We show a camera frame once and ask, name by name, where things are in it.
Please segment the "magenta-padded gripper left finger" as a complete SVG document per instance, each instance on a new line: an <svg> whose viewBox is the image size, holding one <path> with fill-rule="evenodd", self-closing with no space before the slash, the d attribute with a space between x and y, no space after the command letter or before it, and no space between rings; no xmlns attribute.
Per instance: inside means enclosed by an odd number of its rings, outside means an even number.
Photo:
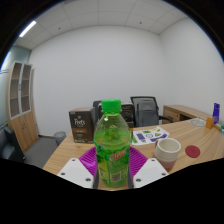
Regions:
<svg viewBox="0 0 224 224"><path fill-rule="evenodd" d="M91 148L81 157L69 159L58 176L78 186L96 189L99 183L96 149Z"/></svg>

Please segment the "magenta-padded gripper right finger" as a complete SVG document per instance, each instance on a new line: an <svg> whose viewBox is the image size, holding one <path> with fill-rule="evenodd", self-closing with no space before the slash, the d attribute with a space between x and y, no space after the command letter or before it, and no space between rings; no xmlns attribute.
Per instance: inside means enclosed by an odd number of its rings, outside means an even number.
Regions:
<svg viewBox="0 0 224 224"><path fill-rule="evenodd" d="M141 188L168 176L168 172L156 158L148 159L137 149L130 148L128 187Z"/></svg>

